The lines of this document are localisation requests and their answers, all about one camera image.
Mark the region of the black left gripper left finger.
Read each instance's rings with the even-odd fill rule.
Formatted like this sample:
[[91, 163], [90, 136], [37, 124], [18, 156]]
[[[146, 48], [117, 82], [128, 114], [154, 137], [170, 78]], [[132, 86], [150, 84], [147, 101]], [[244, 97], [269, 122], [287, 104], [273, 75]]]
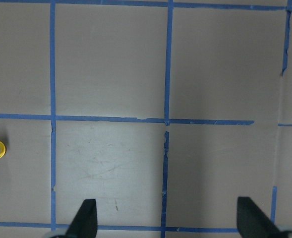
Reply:
[[66, 238], [95, 238], [98, 230], [95, 199], [85, 199], [65, 233]]

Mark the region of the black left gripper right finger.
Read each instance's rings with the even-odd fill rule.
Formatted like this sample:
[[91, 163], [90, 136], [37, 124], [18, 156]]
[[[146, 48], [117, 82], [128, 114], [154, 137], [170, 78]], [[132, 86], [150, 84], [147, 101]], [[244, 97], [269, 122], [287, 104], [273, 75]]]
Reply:
[[280, 230], [250, 197], [238, 197], [236, 226], [242, 238], [269, 238]]

